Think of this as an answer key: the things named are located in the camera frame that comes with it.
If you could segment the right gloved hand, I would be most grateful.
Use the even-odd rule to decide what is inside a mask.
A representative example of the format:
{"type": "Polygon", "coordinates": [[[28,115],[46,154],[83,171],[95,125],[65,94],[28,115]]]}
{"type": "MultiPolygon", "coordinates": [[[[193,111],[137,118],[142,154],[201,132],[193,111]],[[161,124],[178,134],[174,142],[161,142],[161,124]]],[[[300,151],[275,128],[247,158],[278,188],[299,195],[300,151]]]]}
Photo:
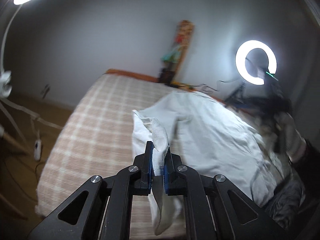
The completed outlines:
{"type": "Polygon", "coordinates": [[[280,112],[276,115],[276,121],[285,136],[285,153],[291,163],[295,164],[302,159],[306,151],[306,140],[296,129],[293,117],[289,113],[280,112]]]}

